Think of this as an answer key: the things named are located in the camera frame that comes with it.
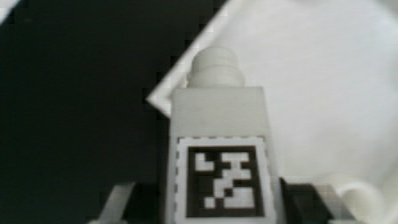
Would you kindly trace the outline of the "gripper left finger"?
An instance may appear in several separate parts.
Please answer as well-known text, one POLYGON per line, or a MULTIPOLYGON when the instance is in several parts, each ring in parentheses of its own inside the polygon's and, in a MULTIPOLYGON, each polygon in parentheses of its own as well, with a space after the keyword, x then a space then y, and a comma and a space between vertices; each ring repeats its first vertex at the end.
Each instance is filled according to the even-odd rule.
POLYGON ((99 214, 86 224, 159 224, 159 192, 154 183, 124 182, 111 186, 99 214))

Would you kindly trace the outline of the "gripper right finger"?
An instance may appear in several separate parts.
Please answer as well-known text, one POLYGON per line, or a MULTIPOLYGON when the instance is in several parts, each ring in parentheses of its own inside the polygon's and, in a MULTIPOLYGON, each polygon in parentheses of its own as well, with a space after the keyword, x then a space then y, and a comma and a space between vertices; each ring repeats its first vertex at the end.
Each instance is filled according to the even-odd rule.
POLYGON ((310 184, 280 181, 285 224, 326 224, 330 212, 310 184))

